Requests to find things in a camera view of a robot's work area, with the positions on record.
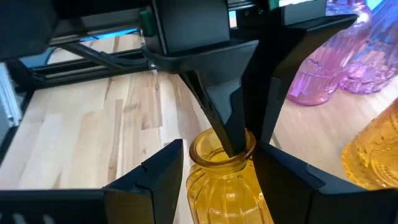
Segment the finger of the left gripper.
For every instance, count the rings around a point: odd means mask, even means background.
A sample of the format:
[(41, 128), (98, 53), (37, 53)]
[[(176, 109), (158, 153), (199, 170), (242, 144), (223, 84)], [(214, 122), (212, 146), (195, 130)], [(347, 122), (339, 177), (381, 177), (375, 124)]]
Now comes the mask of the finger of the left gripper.
[(227, 155), (242, 153), (246, 137), (240, 79), (211, 82), (196, 71), (179, 76), (193, 93)]
[(288, 26), (268, 26), (259, 33), (259, 44), (246, 68), (246, 127), (258, 141), (271, 140), (301, 63), (356, 18), (355, 14), (323, 16)]

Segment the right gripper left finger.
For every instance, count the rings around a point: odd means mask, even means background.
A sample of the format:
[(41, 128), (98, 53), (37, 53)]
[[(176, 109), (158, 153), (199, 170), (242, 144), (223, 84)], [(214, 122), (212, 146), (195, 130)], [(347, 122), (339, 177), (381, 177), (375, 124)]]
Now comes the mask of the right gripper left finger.
[(183, 141), (176, 139), (107, 185), (108, 224), (172, 224), (183, 172)]

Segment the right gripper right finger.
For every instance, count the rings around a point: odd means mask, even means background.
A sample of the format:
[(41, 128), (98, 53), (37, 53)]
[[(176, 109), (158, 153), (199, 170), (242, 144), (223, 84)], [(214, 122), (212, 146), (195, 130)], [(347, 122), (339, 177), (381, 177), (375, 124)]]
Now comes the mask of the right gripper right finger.
[(268, 143), (256, 146), (253, 160), (275, 224), (351, 224), (357, 219), (348, 213), (370, 195)]

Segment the ribbed pink glass vase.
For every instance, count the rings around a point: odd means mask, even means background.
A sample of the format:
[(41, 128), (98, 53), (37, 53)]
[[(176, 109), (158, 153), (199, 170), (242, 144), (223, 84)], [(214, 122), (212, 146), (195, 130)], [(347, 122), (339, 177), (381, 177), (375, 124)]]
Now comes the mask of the ribbed pink glass vase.
[(286, 98), (305, 106), (326, 103), (337, 89), (340, 72), (357, 46), (356, 35), (347, 30), (334, 35), (302, 62)]

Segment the ribbed yellow glass vase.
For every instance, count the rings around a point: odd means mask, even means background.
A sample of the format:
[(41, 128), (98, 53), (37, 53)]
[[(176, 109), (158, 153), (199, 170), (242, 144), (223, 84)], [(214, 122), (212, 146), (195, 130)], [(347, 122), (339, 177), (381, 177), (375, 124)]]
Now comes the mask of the ribbed yellow glass vase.
[(234, 157), (211, 128), (191, 143), (186, 187), (194, 224), (274, 224), (252, 161), (256, 139), (245, 135), (246, 148)]

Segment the embossed yellow glass vase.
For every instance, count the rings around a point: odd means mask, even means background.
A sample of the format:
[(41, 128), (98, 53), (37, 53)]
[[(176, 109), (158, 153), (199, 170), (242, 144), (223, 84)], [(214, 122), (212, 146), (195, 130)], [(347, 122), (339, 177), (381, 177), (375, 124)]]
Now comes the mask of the embossed yellow glass vase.
[(398, 188), (398, 98), (343, 149), (349, 180), (365, 189)]

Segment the tall pink glass vase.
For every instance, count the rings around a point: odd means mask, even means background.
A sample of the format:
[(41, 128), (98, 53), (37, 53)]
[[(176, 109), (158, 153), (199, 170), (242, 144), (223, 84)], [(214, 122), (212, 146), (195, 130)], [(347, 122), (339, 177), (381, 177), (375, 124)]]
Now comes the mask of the tall pink glass vase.
[(398, 76), (398, 0), (374, 8), (369, 37), (341, 74), (340, 88), (359, 94), (379, 92)]

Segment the silver aluminium bracket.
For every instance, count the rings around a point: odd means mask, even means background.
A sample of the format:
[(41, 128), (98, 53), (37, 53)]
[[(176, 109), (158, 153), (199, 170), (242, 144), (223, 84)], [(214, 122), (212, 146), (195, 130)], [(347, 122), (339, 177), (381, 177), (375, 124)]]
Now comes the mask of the silver aluminium bracket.
[(10, 127), (20, 125), (22, 111), (5, 63), (0, 63), (0, 103), (4, 108), (8, 125)]

